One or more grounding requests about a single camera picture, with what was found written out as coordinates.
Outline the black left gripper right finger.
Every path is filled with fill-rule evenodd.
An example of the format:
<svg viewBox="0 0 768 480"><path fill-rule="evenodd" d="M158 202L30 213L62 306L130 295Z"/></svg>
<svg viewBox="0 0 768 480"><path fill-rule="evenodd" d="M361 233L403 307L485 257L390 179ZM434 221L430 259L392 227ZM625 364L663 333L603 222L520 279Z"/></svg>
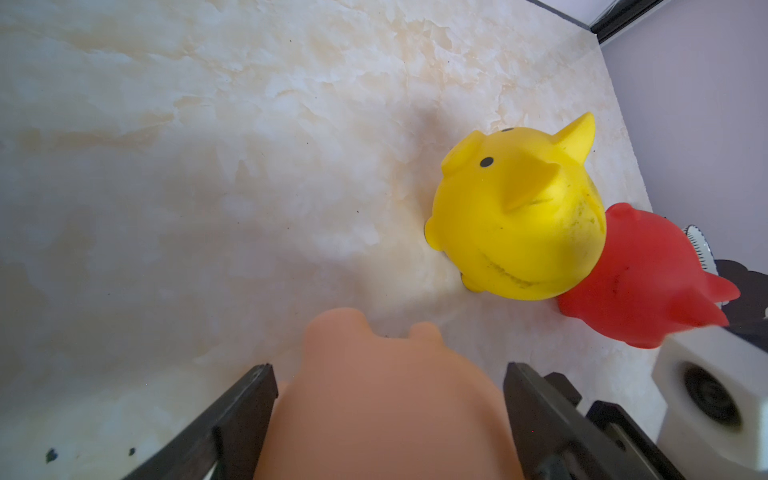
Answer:
<svg viewBox="0 0 768 480"><path fill-rule="evenodd" d="M643 479L645 473L590 420L543 396L544 376L511 362L503 394L516 450L527 479Z"/></svg>

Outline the pink piggy bank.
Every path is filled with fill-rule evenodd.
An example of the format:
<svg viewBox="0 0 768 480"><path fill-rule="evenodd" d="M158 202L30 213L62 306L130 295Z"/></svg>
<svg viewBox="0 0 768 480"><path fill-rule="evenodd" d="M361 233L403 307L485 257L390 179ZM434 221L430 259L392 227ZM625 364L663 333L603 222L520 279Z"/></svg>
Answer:
<svg viewBox="0 0 768 480"><path fill-rule="evenodd" d="M438 327L373 332L352 308L307 326L280 392L259 479L519 479L501 390Z"/></svg>

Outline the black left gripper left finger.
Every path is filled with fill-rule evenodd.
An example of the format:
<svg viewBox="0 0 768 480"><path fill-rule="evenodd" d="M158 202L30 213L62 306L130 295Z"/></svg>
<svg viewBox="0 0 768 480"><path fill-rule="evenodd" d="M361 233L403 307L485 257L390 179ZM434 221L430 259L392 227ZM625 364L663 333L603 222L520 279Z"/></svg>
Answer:
<svg viewBox="0 0 768 480"><path fill-rule="evenodd" d="M251 479L278 386L273 366L253 367L128 479Z"/></svg>

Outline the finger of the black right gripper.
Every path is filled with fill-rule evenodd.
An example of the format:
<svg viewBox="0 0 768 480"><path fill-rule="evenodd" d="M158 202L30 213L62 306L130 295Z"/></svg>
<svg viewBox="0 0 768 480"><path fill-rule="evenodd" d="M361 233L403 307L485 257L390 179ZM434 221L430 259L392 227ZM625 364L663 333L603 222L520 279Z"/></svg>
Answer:
<svg viewBox="0 0 768 480"><path fill-rule="evenodd" d="M645 474L653 479L685 480L680 471L620 405L595 401L586 418Z"/></svg>
<svg viewBox="0 0 768 480"><path fill-rule="evenodd" d="M571 381L562 373L552 372L543 377L547 387L543 394L545 401L555 408L568 405L577 408L583 397Z"/></svg>

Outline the yellow piggy bank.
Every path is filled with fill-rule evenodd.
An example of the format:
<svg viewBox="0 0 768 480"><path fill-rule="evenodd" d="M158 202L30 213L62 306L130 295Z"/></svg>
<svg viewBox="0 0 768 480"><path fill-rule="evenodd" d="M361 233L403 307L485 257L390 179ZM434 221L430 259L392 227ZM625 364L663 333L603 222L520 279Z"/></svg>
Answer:
<svg viewBox="0 0 768 480"><path fill-rule="evenodd" d="M441 163L427 243L473 292L539 301L571 290L606 242L605 207L586 169L595 138L590 112L555 134L471 132Z"/></svg>

